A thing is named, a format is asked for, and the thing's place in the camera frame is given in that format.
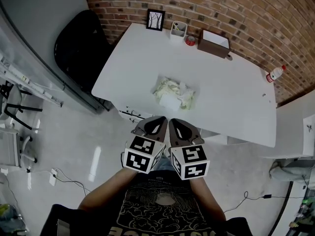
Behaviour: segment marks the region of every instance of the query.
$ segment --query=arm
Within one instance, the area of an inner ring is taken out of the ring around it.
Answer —
[[[137,173],[137,171],[128,168],[121,169],[104,184],[89,193],[80,203],[78,209],[94,211],[105,206],[130,183]]]
[[[202,207],[216,221],[226,221],[225,214],[213,197],[203,177],[189,180],[191,189]]]

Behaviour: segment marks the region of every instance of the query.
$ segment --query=wall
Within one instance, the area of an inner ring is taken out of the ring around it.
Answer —
[[[12,22],[39,56],[58,74],[54,45],[63,28],[82,10],[86,0],[1,0]]]
[[[67,106],[80,111],[86,111],[86,108],[95,111],[95,101],[59,69],[54,58],[58,35],[79,12],[88,9],[86,0],[0,1],[23,36],[20,39],[0,10],[0,50],[6,57],[35,83],[59,90],[65,83],[64,92],[51,91],[51,94]]]
[[[314,89],[315,0],[87,0],[113,43],[132,22],[145,23],[147,9],[165,10],[164,28],[188,23],[189,34],[208,29],[230,38],[232,51],[266,71],[286,64],[275,82],[284,103]]]

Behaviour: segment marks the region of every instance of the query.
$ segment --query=brown tissue box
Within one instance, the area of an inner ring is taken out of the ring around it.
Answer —
[[[197,48],[224,59],[230,52],[230,41],[216,33],[201,30]]]

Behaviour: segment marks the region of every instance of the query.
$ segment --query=black office chair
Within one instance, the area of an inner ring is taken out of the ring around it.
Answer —
[[[59,230],[68,233],[64,235],[91,235],[93,228],[94,222],[90,221],[86,212],[53,205],[40,236],[57,236]]]
[[[98,16],[91,10],[85,10],[59,34],[55,43],[55,61],[83,91],[91,93],[113,50]]]

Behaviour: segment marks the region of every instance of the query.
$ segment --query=jeans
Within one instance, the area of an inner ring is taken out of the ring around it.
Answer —
[[[161,156],[161,159],[154,166],[155,171],[175,171],[171,160],[167,158],[164,154]]]

